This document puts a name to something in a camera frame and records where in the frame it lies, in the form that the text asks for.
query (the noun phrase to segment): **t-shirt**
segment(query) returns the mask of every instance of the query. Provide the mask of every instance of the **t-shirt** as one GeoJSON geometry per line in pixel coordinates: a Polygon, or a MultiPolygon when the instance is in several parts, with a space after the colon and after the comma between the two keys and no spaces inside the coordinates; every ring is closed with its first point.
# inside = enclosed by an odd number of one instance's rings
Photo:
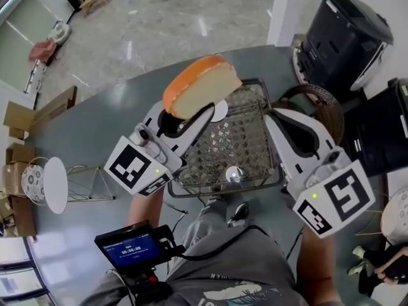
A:
{"type": "MultiPolygon", "coordinates": [[[[228,228],[216,231],[189,248],[185,255],[196,256],[218,248],[242,231],[228,228]]],[[[173,294],[149,305],[165,306],[307,306],[295,290],[295,278],[274,239],[259,230],[244,233],[217,256],[203,261],[177,259],[167,283],[173,294]]],[[[120,296],[123,283],[112,273],[83,301],[83,306],[130,306],[120,296]]],[[[341,306],[340,302],[324,306],[341,306]]]]}

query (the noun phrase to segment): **display screen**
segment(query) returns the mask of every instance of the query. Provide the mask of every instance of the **display screen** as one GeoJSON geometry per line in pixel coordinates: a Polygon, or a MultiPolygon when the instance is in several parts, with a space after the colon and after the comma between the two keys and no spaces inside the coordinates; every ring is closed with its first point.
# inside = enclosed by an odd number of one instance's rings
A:
{"type": "Polygon", "coordinates": [[[146,259],[158,257],[161,254],[148,233],[103,248],[112,258],[115,266],[139,263],[146,259]]]}

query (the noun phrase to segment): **cardboard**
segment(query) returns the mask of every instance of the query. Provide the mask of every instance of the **cardboard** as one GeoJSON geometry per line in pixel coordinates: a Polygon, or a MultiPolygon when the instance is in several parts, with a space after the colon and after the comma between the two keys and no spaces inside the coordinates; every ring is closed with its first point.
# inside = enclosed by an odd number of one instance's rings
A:
{"type": "Polygon", "coordinates": [[[5,219],[13,214],[11,200],[6,194],[0,194],[0,218],[5,219]]]}
{"type": "Polygon", "coordinates": [[[10,101],[7,105],[3,124],[11,128],[29,131],[35,115],[34,110],[10,101]]]}
{"type": "Polygon", "coordinates": [[[4,237],[31,237],[36,235],[33,209],[28,198],[11,197],[13,213],[3,219],[4,237]]]}
{"type": "Polygon", "coordinates": [[[21,129],[17,129],[17,128],[9,128],[8,129],[8,136],[17,138],[19,140],[24,139],[24,133],[25,133],[25,131],[21,130],[21,129]]]}
{"type": "Polygon", "coordinates": [[[10,127],[9,135],[24,139],[24,131],[33,133],[43,127],[48,121],[75,105],[76,91],[76,86],[70,87],[39,111],[9,102],[3,122],[5,126],[10,127]]]}
{"type": "Polygon", "coordinates": [[[30,145],[13,143],[6,149],[6,164],[16,162],[30,163],[35,157],[35,148],[30,145]]]}
{"type": "Polygon", "coordinates": [[[17,162],[3,166],[3,192],[9,195],[24,197],[24,191],[21,187],[21,175],[23,174],[27,163],[17,162]]]}

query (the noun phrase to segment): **black cable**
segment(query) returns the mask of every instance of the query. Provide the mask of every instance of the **black cable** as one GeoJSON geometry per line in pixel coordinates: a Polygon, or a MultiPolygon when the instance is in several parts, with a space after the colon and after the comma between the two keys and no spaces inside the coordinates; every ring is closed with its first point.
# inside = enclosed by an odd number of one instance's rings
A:
{"type": "Polygon", "coordinates": [[[302,233],[303,233],[303,228],[299,231],[299,234],[296,236],[295,242],[293,243],[292,248],[290,249],[290,251],[288,252],[288,255],[286,256],[286,261],[287,261],[287,260],[289,259],[289,257],[291,256],[292,251],[293,251],[293,249],[295,248],[296,243],[298,242],[299,237],[300,237],[300,235],[301,235],[302,233]]]}
{"type": "Polygon", "coordinates": [[[176,224],[174,225],[173,230],[171,231],[171,233],[174,233],[174,231],[176,230],[177,225],[179,224],[179,222],[183,219],[183,217],[184,217],[186,214],[188,214],[188,212],[183,213],[183,214],[180,216],[180,218],[177,220],[176,224]]]}
{"type": "MultiPolygon", "coordinates": [[[[166,204],[168,207],[170,207],[170,208],[176,210],[177,212],[182,213],[182,215],[179,217],[179,219],[177,220],[176,224],[174,225],[173,230],[171,231],[171,233],[173,234],[174,231],[176,230],[176,227],[177,227],[177,225],[179,224],[179,222],[180,222],[180,221],[183,219],[183,217],[184,217],[186,214],[188,214],[189,212],[188,212],[188,211],[184,211],[184,210],[179,210],[177,207],[175,207],[175,206],[172,205],[172,204],[167,203],[166,201],[164,201],[163,203],[166,204]]],[[[167,274],[166,274],[166,275],[168,275],[169,272],[170,272],[170,266],[169,266],[169,263],[167,262],[167,274]]]]}
{"type": "Polygon", "coordinates": [[[198,200],[203,204],[203,206],[205,207],[204,201],[203,201],[199,196],[197,196],[197,198],[198,198],[198,200]]]}
{"type": "Polygon", "coordinates": [[[264,235],[268,236],[268,234],[263,229],[261,229],[258,226],[252,225],[252,226],[246,227],[246,229],[244,229],[241,233],[237,234],[235,237],[228,240],[225,244],[221,245],[220,247],[218,247],[214,251],[208,252],[206,254],[198,255],[198,256],[180,255],[180,257],[184,258],[184,259],[186,259],[188,261],[203,261],[204,259],[213,258],[214,256],[217,256],[221,252],[225,251],[229,246],[234,244],[245,232],[247,232],[247,231],[249,231],[251,229],[260,230],[260,232],[262,232],[264,235]]]}

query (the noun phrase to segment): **metal basket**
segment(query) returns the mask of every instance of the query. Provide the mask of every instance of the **metal basket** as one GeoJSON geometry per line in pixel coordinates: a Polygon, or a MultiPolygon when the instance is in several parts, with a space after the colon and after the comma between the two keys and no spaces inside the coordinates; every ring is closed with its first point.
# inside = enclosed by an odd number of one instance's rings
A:
{"type": "Polygon", "coordinates": [[[260,79],[242,80],[242,86],[226,98],[228,114],[211,122],[184,158],[187,165],[175,173],[175,182],[189,194],[173,197],[199,197],[250,191],[275,186],[266,184],[273,175],[272,153],[265,133],[263,116],[270,110],[265,83],[260,79]],[[239,182],[228,182],[226,170],[237,166],[243,171],[239,182]]]}

